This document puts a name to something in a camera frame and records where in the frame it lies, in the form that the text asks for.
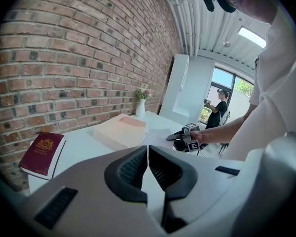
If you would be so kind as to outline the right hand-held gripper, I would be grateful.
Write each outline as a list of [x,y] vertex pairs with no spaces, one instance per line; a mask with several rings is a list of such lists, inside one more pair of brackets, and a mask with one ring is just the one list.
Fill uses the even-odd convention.
[[192,131],[200,131],[199,125],[188,123],[182,130],[169,135],[166,140],[174,140],[174,148],[180,152],[193,152],[204,149],[208,144],[199,144],[199,142],[191,136],[190,133]]

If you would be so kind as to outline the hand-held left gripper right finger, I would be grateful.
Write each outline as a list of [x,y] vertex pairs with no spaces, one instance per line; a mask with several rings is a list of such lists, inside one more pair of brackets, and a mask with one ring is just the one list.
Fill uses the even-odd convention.
[[192,191],[198,174],[191,164],[177,158],[174,153],[170,149],[150,145],[149,167],[166,199],[183,199]]

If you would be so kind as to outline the person's right hand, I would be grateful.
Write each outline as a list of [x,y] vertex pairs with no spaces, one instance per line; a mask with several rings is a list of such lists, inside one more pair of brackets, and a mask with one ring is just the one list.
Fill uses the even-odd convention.
[[197,140],[199,144],[208,144],[207,130],[191,131],[190,135],[194,140]]

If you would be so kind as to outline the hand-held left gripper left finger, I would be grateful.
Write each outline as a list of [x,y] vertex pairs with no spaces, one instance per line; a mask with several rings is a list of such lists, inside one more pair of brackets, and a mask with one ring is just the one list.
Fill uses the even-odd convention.
[[142,191],[143,176],[148,167],[147,146],[137,146],[113,152],[116,159],[104,171],[107,187],[121,200],[147,203]]

